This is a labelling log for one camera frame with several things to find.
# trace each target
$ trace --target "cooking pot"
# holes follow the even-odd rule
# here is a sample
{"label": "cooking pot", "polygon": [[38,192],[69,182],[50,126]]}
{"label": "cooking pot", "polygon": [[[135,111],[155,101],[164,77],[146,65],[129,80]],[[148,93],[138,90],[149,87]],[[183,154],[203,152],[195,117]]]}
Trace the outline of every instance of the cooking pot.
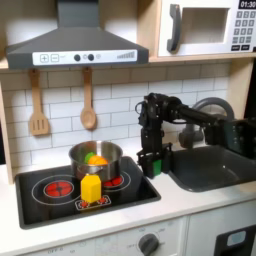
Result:
{"label": "cooking pot", "polygon": [[[104,157],[108,164],[89,165],[84,162],[88,153],[95,153]],[[120,176],[122,149],[107,141],[87,141],[80,143],[69,151],[71,167],[74,176],[82,180],[87,174],[97,174],[102,182],[112,180]]]}

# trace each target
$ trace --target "wooden shelf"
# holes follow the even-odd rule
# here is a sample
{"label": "wooden shelf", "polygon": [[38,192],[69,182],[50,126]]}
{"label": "wooden shelf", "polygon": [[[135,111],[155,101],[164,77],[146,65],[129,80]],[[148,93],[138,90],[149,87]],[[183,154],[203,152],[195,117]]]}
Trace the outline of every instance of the wooden shelf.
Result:
{"label": "wooden shelf", "polygon": [[256,53],[231,53],[231,54],[208,54],[195,56],[179,56],[179,57],[150,57],[150,63],[156,62],[179,62],[179,61],[200,61],[200,60],[223,60],[223,59],[241,59],[256,58]]}

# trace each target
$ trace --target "range hood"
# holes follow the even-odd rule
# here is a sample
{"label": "range hood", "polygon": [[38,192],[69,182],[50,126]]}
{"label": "range hood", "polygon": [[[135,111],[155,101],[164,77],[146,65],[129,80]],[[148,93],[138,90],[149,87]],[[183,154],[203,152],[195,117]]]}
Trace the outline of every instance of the range hood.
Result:
{"label": "range hood", "polygon": [[99,27],[98,0],[57,0],[58,28],[6,49],[10,69],[144,64],[148,49]]}

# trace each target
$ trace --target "countertop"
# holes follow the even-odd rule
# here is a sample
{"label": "countertop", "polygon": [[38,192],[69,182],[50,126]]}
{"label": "countertop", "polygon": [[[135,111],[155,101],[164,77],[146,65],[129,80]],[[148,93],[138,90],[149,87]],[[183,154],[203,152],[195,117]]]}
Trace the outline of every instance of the countertop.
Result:
{"label": "countertop", "polygon": [[161,220],[256,199],[256,182],[193,193],[181,189],[166,174],[150,180],[162,199],[145,205],[59,224],[23,230],[19,226],[15,185],[7,184],[0,167],[0,255],[19,255],[96,237]]}

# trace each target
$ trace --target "faucet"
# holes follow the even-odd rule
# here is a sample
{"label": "faucet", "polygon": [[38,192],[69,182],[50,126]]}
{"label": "faucet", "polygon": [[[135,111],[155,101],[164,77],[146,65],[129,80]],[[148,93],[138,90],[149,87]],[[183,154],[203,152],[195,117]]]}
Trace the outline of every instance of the faucet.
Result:
{"label": "faucet", "polygon": [[[235,114],[230,104],[227,101],[220,98],[211,97],[202,99],[193,106],[193,109],[200,110],[203,107],[209,105],[220,106],[226,111],[227,114],[227,116],[223,116],[220,114],[216,114],[215,116],[218,116],[228,121],[232,121],[235,119]],[[179,142],[183,148],[192,149],[194,142],[199,142],[203,140],[204,134],[202,132],[202,129],[200,129],[199,131],[195,131],[195,126],[193,124],[187,124],[186,128],[184,128],[182,132],[179,134]]]}

